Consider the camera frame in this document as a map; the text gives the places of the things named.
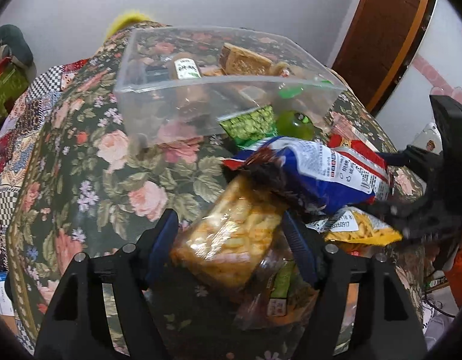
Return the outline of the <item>red snack bag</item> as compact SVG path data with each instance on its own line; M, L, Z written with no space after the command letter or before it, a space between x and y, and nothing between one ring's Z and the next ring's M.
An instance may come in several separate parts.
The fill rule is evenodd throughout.
M376 152L373 152L368 146L366 146L360 140L350 140L344 136L333 134L328 140L328 147L336 149L342 153L351 153L356 152L357 154L362 155L367 158L374 164L387 169L387 164L385 160L380 157Z

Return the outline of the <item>yellow fries snack bag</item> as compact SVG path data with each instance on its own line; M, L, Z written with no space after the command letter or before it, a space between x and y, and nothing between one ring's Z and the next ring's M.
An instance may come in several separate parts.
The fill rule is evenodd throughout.
M306 225L328 242L387 246L400 242L400 232L380 219L355 207L343 207L336 214L322 216Z

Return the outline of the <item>blue white snack bag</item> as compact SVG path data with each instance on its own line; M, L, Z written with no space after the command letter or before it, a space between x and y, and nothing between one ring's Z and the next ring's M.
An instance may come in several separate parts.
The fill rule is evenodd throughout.
M385 166L349 147L295 137L263 139L225 158L223 165L307 212L334 214L343 206L385 201L391 190Z

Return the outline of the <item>green pastry pack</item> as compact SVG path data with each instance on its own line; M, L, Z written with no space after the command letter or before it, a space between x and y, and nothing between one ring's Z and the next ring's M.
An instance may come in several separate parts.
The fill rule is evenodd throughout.
M283 99L308 95L317 89L333 86L320 70L303 68L297 65L286 65L280 68L279 77L285 79L278 86L278 94Z

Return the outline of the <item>clear fried snack pack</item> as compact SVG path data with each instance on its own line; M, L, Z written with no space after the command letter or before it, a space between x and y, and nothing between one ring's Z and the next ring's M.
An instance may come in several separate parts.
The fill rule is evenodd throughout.
M286 209L272 191L239 175L210 211L178 236L171 259L210 285L241 289L270 249Z

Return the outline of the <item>brown cake pack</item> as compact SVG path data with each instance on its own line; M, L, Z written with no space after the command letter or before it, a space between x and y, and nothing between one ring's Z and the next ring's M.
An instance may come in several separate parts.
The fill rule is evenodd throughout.
M226 42L220 52L219 64L227 75L266 76L272 60Z

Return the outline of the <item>small brown label pack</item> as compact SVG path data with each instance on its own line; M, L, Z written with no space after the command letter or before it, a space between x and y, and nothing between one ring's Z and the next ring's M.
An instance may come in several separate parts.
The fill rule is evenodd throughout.
M191 58L179 58L174 61L174 68L178 80L201 78L201 72L196 62Z

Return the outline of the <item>orange balls snack bag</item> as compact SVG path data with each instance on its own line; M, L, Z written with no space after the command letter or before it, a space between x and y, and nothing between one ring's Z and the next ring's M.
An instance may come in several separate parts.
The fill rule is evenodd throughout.
M233 324L246 331L303 322L318 294L301 277L290 249L272 248L249 282Z

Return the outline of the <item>white heart sticker door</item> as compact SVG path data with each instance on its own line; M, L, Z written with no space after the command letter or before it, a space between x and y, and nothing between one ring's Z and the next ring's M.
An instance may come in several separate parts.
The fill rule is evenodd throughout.
M436 0L416 54L376 120L398 149L433 122L431 94L462 104L462 19L448 0Z

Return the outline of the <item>white blue paper box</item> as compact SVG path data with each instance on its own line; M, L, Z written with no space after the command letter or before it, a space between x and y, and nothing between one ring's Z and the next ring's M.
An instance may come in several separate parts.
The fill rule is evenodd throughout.
M7 274L4 272L0 273L0 315L3 316L14 316L14 307L12 301L5 291L5 280Z

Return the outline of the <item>wooden wardrobe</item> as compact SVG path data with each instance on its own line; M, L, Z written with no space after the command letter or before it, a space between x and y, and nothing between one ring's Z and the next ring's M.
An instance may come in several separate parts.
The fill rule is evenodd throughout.
M377 115L424 37L436 0L359 0L333 69Z

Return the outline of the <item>floral green bedspread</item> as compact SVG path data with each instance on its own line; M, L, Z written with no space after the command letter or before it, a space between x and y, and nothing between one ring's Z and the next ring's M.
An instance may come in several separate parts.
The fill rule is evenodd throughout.
M167 207L187 225L225 185L221 135L130 153L113 95L130 35L125 29L105 41L74 78L53 68L33 84L34 100L49 94L50 80L62 80L63 89L24 154L25 178L6 234L18 327L29 349L77 253L115 252L153 227ZM181 269L168 267L163 279L145 298L179 359L288 359L297 345L300 328L235 328L236 305Z

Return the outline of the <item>green pea snack bag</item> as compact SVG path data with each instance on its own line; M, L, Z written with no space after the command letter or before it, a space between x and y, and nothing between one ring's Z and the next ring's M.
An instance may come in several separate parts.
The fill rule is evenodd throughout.
M264 138L277 136L276 120L271 105L221 116L217 121L239 148L248 147Z

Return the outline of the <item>patchwork quilt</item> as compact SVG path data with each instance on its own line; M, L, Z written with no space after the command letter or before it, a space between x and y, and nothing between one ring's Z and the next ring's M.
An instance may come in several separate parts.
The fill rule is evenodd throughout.
M38 75L0 129L0 274L8 270L5 232L14 214L35 139L62 92L88 61L57 65Z

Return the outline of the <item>clear plastic storage box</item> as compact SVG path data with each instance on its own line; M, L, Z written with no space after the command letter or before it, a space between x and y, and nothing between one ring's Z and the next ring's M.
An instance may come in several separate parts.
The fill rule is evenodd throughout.
M227 75L219 64L224 43L272 60L266 76ZM201 78L178 80L174 61L192 58ZM283 99L281 67L320 70L333 86ZM289 38L243 28L163 27L131 32L113 93L123 125L143 147L223 133L217 119L271 105L275 115L297 111L316 123L344 91L343 83Z

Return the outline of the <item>green patterned box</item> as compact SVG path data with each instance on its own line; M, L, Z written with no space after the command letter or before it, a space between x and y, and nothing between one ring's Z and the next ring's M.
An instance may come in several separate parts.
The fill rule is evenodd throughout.
M0 66L0 125L28 86L26 74L22 69L13 63Z

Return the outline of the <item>grey pillow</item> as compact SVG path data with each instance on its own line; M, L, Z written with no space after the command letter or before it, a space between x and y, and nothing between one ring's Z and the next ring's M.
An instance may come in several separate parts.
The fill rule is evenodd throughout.
M29 68L33 63L32 51L22 31L12 24L0 27L0 61L5 58L11 58L12 63L23 69Z

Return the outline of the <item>yellow plush hoop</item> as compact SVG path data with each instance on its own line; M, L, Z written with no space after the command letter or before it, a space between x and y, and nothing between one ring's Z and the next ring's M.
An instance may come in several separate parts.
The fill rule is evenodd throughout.
M129 26L141 22L151 21L151 18L139 10L127 10L117 16L106 30L105 40L110 39L113 35Z

